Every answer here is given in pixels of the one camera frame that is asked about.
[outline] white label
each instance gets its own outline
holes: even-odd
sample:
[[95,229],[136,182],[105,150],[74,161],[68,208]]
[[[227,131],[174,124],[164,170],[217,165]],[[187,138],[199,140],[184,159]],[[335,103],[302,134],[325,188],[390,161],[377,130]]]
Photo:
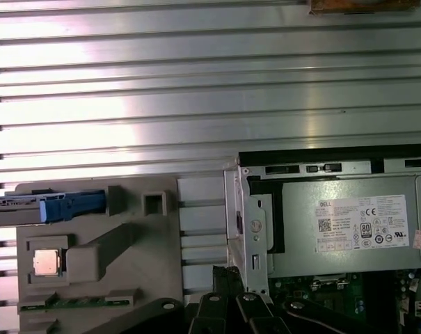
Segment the white label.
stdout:
[[320,200],[317,252],[409,246],[404,195]]

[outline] metal sheet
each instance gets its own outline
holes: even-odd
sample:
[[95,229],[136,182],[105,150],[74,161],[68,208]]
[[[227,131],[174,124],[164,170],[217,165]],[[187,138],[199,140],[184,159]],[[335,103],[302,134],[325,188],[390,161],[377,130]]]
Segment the metal sheet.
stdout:
[[391,195],[405,195],[411,243],[415,231],[421,230],[421,176],[284,184],[286,253],[272,255],[274,272],[270,277],[421,268],[421,249],[412,247],[315,252],[312,222],[316,221],[319,200]]
[[181,202],[223,200],[224,180],[218,177],[185,177],[177,181]]
[[[81,82],[83,85],[73,85],[77,89],[84,90],[88,87],[89,81],[101,80],[123,80],[123,79],[169,79],[170,82],[183,83],[186,86],[187,80],[193,83],[194,77],[199,77],[201,80],[207,79],[211,82],[212,77],[206,78],[204,74],[215,75],[213,82],[218,82],[219,77],[230,79],[230,75],[235,74],[261,74],[258,77],[274,78],[273,74],[282,72],[281,80],[292,82],[297,80],[300,76],[301,81],[314,79],[322,79],[324,74],[327,78],[333,77],[328,70],[336,70],[337,78],[349,79],[348,74],[354,74],[351,78],[365,78],[368,76],[375,76],[374,71],[378,73],[390,74],[386,67],[392,67],[395,73],[409,73],[410,70],[416,71],[418,69],[414,66],[421,66],[421,52],[402,53],[402,54],[322,54],[322,55],[297,55],[285,58],[267,58],[267,59],[232,59],[218,61],[199,61],[199,62],[185,62],[185,63],[132,63],[132,64],[98,64],[88,67],[74,67],[74,68],[33,68],[33,69],[19,69],[13,72],[0,72],[0,87],[2,85],[14,84],[64,84],[57,86],[61,89],[60,93],[70,92],[73,83]],[[98,88],[99,83],[94,83],[92,87]],[[23,89],[32,95],[39,95],[38,91],[33,91],[31,88],[35,86],[23,86]],[[148,87],[148,85],[137,85],[137,87]],[[12,87],[10,89],[15,94],[19,94],[18,89]]]
[[196,248],[196,247],[209,247],[209,246],[225,246],[227,239],[225,234],[216,235],[200,235],[195,237],[182,237],[182,248]]
[[[225,266],[226,263],[215,263],[215,265]],[[213,265],[211,264],[182,267],[185,290],[192,290],[192,292],[211,290],[213,284],[212,269]]]
[[181,230],[225,230],[225,207],[185,207],[180,209]]
[[29,1],[17,0],[14,2],[0,0],[0,12],[15,12],[26,10],[62,10],[83,8],[128,8],[137,6],[171,6],[189,5],[199,3],[255,3],[257,0],[53,0]]
[[17,306],[4,306],[0,308],[0,332],[18,331],[19,316]]
[[156,11],[115,11],[83,15],[0,18],[0,40],[16,38],[74,37],[84,35],[120,35],[136,33],[171,33],[182,31],[291,28],[302,26],[379,27],[405,19],[421,23],[421,10],[406,13],[378,14],[373,17],[338,15],[313,19],[302,6],[182,8]]
[[18,301],[18,277],[0,277],[0,301],[14,303]]
[[240,56],[421,50],[421,27],[227,35],[169,36],[83,42],[0,46],[0,68],[110,63],[121,61],[192,60]]
[[[377,87],[362,86],[360,100],[365,103],[362,96],[379,97],[384,100],[384,93]],[[397,95],[403,95],[404,87],[393,87],[391,95],[397,100]],[[411,98],[405,100],[416,100],[421,102],[421,83],[411,84],[411,88],[418,88],[411,94]],[[337,93],[342,92],[342,87],[337,87]],[[263,90],[251,92],[254,95],[262,95],[261,100],[277,101],[280,104],[279,94],[291,94],[289,90]],[[304,103],[311,108],[315,104],[340,104],[352,103],[353,97],[348,98],[340,94],[336,100],[329,99],[332,96],[329,90],[316,90],[313,99],[304,98],[302,90],[294,90],[294,99]],[[0,131],[0,154],[25,153],[25,152],[46,152],[61,150],[87,150],[100,148],[116,148],[125,146],[144,145],[167,145],[185,143],[211,143],[224,141],[245,141],[265,140],[274,138],[298,138],[298,137],[322,137],[322,136],[352,136],[359,134],[380,134],[382,129],[385,133],[400,132],[421,132],[421,109],[411,109],[411,117],[406,117],[406,111],[375,111],[374,113],[362,113],[360,111],[337,110],[329,113],[288,113],[284,115],[260,117],[239,117],[219,118],[211,120],[187,120],[170,122],[147,122],[132,124],[110,124],[110,125],[67,125],[67,126],[39,126]],[[391,126],[388,126],[388,119],[391,119]],[[42,141],[41,138],[51,138],[50,141]]]

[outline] metal slot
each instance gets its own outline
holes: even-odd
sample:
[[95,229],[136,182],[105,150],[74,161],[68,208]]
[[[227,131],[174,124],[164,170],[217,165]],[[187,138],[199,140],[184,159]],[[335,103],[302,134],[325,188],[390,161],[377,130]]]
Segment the metal slot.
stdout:
[[266,167],[266,174],[298,174],[298,173],[300,173],[299,165]]
[[405,160],[405,167],[406,167],[406,168],[416,168],[416,167],[421,167],[421,159],[410,159],[410,160]]
[[258,254],[252,255],[252,269],[260,269],[260,256]]

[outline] small chip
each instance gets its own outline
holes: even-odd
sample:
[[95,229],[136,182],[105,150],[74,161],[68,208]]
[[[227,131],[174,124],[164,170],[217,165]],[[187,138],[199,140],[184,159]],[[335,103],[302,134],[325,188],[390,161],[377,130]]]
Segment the small chip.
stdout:
[[36,276],[58,276],[60,257],[57,249],[37,249],[34,251],[34,274]]

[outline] rectangular hole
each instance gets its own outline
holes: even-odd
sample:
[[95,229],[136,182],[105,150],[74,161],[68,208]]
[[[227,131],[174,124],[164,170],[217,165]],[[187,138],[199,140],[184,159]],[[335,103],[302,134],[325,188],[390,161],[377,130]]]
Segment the rectangular hole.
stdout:
[[417,167],[421,167],[421,159],[405,160],[405,167],[406,168],[417,168]]
[[270,166],[266,167],[266,174],[297,174],[300,173],[300,166]]
[[145,197],[145,214],[163,214],[162,195]]
[[258,254],[252,255],[252,269],[260,269],[260,256],[258,256]]

